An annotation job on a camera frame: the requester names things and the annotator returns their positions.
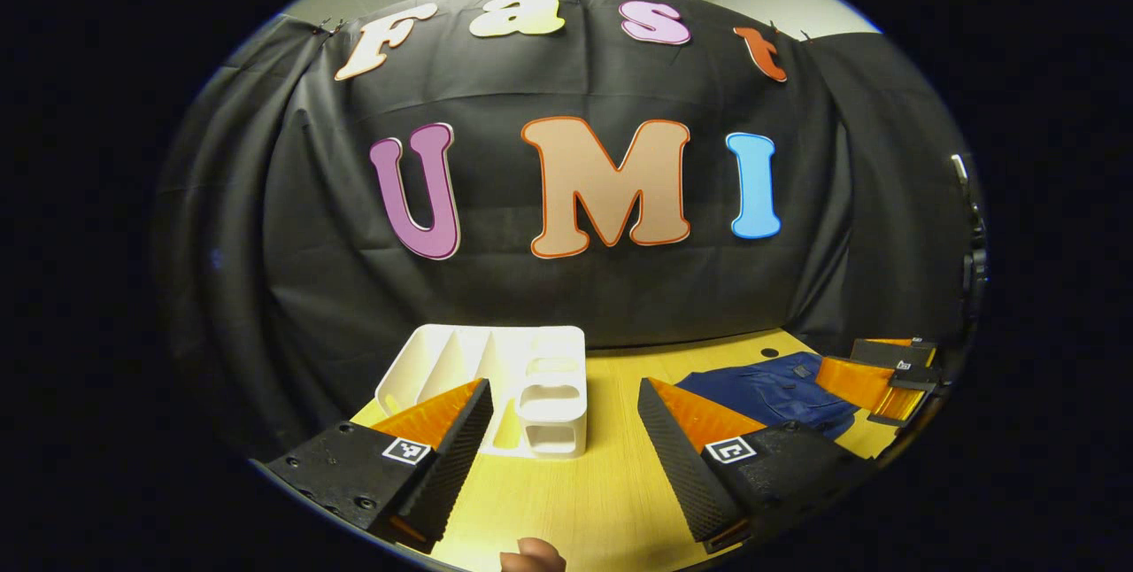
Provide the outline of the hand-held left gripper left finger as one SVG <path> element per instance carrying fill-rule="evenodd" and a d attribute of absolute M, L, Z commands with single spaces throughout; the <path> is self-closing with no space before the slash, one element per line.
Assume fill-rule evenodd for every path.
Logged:
<path fill-rule="evenodd" d="M 337 422 L 266 467 L 332 515 L 428 554 L 493 413 L 489 379 L 471 379 L 369 426 Z"/>

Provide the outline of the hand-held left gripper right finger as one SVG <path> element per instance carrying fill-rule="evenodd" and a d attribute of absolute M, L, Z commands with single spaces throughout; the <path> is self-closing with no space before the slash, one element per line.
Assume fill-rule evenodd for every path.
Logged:
<path fill-rule="evenodd" d="M 763 545 L 874 473 L 874 460 L 806 424 L 767 426 L 663 379 L 641 379 L 636 410 L 708 554 Z"/>

